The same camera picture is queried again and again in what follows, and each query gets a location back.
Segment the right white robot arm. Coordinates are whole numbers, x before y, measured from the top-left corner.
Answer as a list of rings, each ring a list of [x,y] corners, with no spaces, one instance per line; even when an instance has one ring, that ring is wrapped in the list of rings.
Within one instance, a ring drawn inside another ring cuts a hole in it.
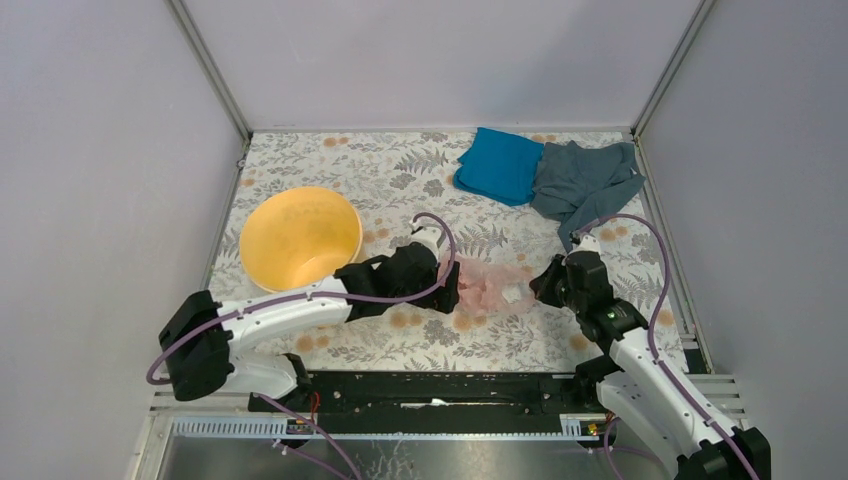
[[[554,256],[530,288],[541,303],[570,310],[602,350],[575,368],[579,407],[614,413],[673,479],[771,478],[771,445],[764,434],[738,426],[673,368],[645,317],[614,295],[599,253]]]

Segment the pink plastic trash bag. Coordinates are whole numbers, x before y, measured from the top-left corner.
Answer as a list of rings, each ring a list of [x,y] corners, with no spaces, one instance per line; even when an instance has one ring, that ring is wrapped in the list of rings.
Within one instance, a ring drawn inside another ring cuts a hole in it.
[[[491,264],[476,258],[457,256],[459,300],[454,313],[473,317],[526,313],[535,303],[529,283],[531,273],[516,266]]]

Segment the yellow plastic trash bin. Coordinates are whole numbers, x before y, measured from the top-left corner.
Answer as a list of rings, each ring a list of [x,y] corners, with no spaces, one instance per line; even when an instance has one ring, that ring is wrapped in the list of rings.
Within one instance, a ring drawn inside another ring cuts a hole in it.
[[[363,226],[341,194],[305,186],[278,193],[248,217],[239,255],[248,278],[268,292],[319,281],[360,256]]]

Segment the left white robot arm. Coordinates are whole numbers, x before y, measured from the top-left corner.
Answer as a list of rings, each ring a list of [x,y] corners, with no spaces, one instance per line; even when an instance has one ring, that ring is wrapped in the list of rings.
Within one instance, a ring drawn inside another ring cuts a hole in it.
[[[287,334],[379,317],[396,304],[450,313],[459,302],[460,264],[441,261],[413,242],[336,270],[318,282],[277,294],[218,302],[202,290],[189,295],[158,335],[162,350],[148,372],[188,402],[217,392],[257,393],[296,411],[309,401],[303,360],[256,352],[258,344]]]

